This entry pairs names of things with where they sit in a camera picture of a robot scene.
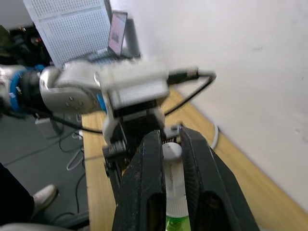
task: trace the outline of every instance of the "laptop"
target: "laptop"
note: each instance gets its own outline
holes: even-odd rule
[[[127,16],[128,14],[126,12],[113,11],[108,47],[95,53],[89,54],[87,56],[88,61],[98,64],[108,64],[122,59],[121,54]]]

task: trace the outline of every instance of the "black pants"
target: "black pants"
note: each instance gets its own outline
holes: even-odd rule
[[[34,210],[33,197],[0,163],[0,225],[28,222]]]

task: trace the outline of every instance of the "wooden table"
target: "wooden table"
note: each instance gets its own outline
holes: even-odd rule
[[[182,97],[171,91],[163,111],[176,105]],[[103,113],[93,113],[82,118],[83,126],[101,129]],[[185,126],[203,134],[209,143],[214,138],[214,126],[191,104],[166,118],[166,125],[182,121]],[[104,169],[102,135],[84,132],[86,176],[91,231],[109,231],[112,228],[115,201],[109,179]],[[273,231],[308,231],[308,216],[275,183],[261,172],[222,133],[219,134],[217,155],[235,174],[245,198],[258,223]]]

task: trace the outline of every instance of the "white wall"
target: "white wall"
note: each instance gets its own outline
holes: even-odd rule
[[[1,0],[0,25],[6,29],[12,29],[31,23],[31,18],[23,0]]]
[[[194,104],[308,211],[308,1],[111,3],[133,15],[143,55],[217,72]]]

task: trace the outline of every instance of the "laptop screen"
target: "laptop screen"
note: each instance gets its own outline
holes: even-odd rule
[[[126,20],[127,13],[113,12],[110,25],[108,49],[117,55],[120,55],[122,52]]]

